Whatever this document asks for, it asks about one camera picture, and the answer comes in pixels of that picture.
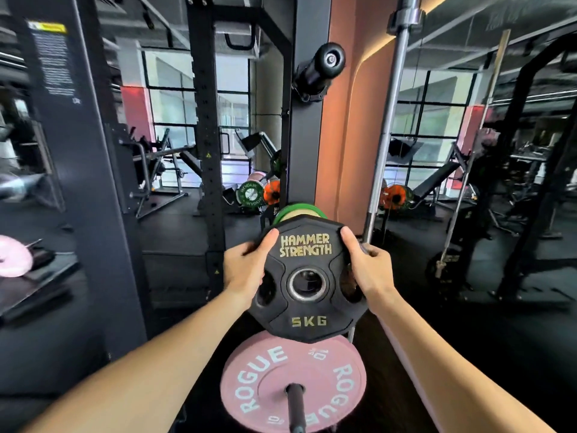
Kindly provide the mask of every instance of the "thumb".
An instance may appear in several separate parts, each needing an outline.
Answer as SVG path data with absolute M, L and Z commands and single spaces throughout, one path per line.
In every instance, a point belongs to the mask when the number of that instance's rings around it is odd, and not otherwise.
M 272 247 L 275 245 L 277 238 L 279 237 L 279 230 L 278 229 L 271 229 L 265 236 L 264 239 L 260 242 L 258 252 L 261 255 L 266 256 Z
M 348 226 L 343 226 L 341 228 L 340 236 L 343 238 L 344 245 L 349 250 L 351 258 L 359 257 L 360 255 L 365 254 L 359 245 L 357 237 L 355 237 L 355 234 L 353 234 Z

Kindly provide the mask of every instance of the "forearm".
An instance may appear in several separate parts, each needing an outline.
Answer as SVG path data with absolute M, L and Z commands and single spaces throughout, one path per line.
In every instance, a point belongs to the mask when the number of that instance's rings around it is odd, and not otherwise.
M 372 299 L 373 312 L 439 431 L 553 431 L 459 355 L 400 295 Z
M 76 386 L 26 433 L 166 433 L 243 302 L 224 292 Z

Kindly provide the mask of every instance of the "pink weight plate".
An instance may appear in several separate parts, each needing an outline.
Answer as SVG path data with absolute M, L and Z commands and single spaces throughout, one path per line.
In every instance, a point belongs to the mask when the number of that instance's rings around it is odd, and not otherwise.
M 32 254 L 18 240 L 0 235 L 0 276 L 15 278 L 32 269 Z
M 285 388 L 305 387 L 307 432 L 347 416 L 365 391 L 366 372 L 357 349 L 342 336 L 317 343 L 258 333 L 234 350 L 224 366 L 220 398 L 245 427 L 262 433 L 289 429 Z

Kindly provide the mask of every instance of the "hand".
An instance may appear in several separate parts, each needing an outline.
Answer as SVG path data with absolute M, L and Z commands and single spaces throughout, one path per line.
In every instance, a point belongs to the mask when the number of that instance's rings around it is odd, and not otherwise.
M 365 294 L 371 311 L 375 310 L 376 301 L 393 301 L 398 298 L 389 253 L 365 243 L 363 246 L 369 252 L 368 255 L 365 254 L 357 237 L 346 226 L 340 230 L 340 236 L 349 250 L 353 275 Z
M 263 283 L 264 262 L 278 237 L 278 229 L 271 229 L 256 249 L 247 242 L 224 253 L 224 289 L 239 294 L 245 310 Z

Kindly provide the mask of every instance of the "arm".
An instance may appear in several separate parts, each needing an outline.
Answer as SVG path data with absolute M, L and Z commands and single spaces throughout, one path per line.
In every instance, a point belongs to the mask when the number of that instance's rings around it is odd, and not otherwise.
M 166 433 L 228 329 L 246 311 L 278 231 L 254 252 L 224 255 L 225 291 L 179 324 L 93 374 L 57 400 L 25 433 Z
M 341 233 L 369 309 L 379 318 L 440 432 L 553 432 L 455 351 L 403 300 L 394 287 L 386 251 L 365 244 L 369 255 L 364 254 L 350 229 Z

